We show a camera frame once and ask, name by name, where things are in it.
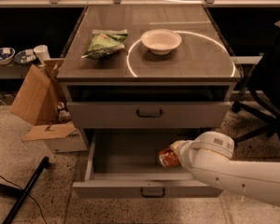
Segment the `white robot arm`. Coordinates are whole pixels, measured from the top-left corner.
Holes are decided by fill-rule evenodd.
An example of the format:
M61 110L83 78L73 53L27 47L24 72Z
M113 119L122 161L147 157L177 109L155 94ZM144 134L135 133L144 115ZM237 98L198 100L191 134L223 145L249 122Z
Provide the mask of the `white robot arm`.
M176 141L170 148L204 184L280 207L280 162L233 161L233 140L217 132Z

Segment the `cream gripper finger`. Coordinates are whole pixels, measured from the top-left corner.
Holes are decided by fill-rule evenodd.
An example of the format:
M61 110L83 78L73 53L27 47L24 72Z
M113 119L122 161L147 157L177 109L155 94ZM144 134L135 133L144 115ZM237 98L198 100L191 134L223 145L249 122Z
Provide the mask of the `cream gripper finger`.
M185 143L185 140L178 140L178 141L175 141L173 142L171 145L170 145L170 149L172 150L177 150L182 144Z

